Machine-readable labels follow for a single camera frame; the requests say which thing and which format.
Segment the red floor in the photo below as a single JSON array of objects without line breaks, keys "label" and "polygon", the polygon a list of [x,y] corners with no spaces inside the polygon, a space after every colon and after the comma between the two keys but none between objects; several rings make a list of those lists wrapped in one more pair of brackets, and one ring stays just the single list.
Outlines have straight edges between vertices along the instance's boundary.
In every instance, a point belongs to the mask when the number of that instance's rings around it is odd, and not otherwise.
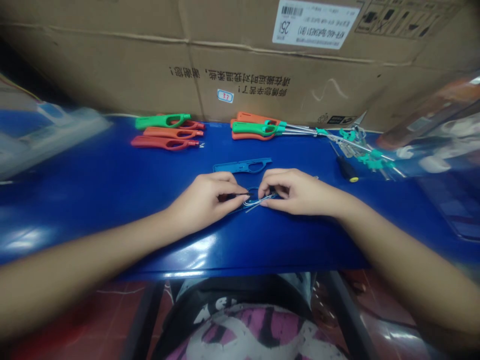
[{"label": "red floor", "polygon": [[[386,290],[372,270],[344,271],[361,309],[361,318],[381,359],[430,359],[415,323]],[[60,317],[42,331],[25,338],[15,347],[14,360],[118,360],[134,321],[147,282],[108,283],[86,298],[75,309]],[[167,282],[157,315],[148,360],[162,334],[162,324],[172,308]],[[326,341],[348,352],[342,330],[332,311],[328,292],[317,283],[312,311]]]}]

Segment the hand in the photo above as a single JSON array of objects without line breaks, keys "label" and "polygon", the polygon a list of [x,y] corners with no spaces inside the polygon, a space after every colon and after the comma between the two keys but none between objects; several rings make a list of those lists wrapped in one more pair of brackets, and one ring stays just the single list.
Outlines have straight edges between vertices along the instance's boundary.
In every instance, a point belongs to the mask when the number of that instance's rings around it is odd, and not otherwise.
[{"label": "hand", "polygon": [[265,171],[258,198],[270,193],[270,186],[283,199],[268,199],[261,205],[295,215],[340,217],[356,198],[297,169]]},{"label": "hand", "polygon": [[198,175],[165,211],[171,221],[178,225],[181,234],[187,236],[217,222],[249,198],[248,195],[241,195],[220,202],[220,195],[247,192],[237,184],[231,172]]}]

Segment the blue tabletop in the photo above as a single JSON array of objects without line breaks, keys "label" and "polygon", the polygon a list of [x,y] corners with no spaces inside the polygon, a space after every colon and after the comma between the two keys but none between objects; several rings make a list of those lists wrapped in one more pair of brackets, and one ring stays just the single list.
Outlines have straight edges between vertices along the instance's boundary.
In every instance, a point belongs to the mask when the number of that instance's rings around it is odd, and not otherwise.
[{"label": "blue tabletop", "polygon": [[[268,168],[298,168],[354,194],[387,219],[452,261],[478,263],[480,243],[459,239],[414,180],[385,182],[361,170],[340,175],[328,140],[279,136],[232,140],[229,124],[206,125],[204,147],[173,152],[137,149],[130,118],[37,165],[34,177],[0,191],[0,264],[165,209],[198,174],[215,164],[272,158]],[[263,172],[240,173],[244,187]],[[228,215],[161,249],[123,279],[234,276],[358,269],[369,264],[328,217],[293,216],[261,206]]]}]

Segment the left hand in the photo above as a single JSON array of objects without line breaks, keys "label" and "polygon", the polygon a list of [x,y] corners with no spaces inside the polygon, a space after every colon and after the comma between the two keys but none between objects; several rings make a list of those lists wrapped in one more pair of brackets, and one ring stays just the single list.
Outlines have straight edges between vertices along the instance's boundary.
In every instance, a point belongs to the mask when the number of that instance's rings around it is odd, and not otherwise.
[{"label": "left hand", "polygon": [[220,195],[247,192],[237,184],[231,172],[198,175],[165,212],[181,234],[187,236],[222,219],[249,198],[248,195],[241,195],[220,202]]}]

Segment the red plastic handle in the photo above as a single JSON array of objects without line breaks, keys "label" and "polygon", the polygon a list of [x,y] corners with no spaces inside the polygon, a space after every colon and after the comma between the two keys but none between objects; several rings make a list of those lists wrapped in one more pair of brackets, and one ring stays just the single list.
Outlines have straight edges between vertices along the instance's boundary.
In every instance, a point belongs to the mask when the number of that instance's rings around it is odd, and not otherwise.
[{"label": "red plastic handle", "polygon": [[136,136],[130,143],[135,148],[162,148],[170,151],[178,151],[189,146],[198,146],[196,140],[178,140],[165,137]]},{"label": "red plastic handle", "polygon": [[143,132],[143,136],[162,137],[169,139],[191,139],[196,136],[203,136],[204,132],[199,130],[184,130],[172,127],[149,126]]},{"label": "red plastic handle", "polygon": [[201,122],[197,121],[191,121],[187,120],[184,121],[183,124],[177,129],[183,129],[183,130],[205,130],[205,124],[202,124]]},{"label": "red plastic handle", "polygon": [[275,126],[278,126],[281,122],[280,120],[272,119],[271,117],[255,115],[255,114],[251,114],[243,111],[239,111],[236,114],[236,120],[232,119],[230,121],[230,127],[232,127],[233,123],[236,121],[240,123],[254,123],[254,124],[265,124],[265,122],[268,121],[268,125],[275,125]]},{"label": "red plastic handle", "polygon": [[262,136],[259,134],[252,134],[249,132],[242,132],[242,133],[234,133],[233,131],[231,132],[231,138],[233,140],[243,140],[243,139],[256,139],[256,140],[261,140],[261,141],[267,141],[273,138],[275,134],[270,135],[270,136]]}]

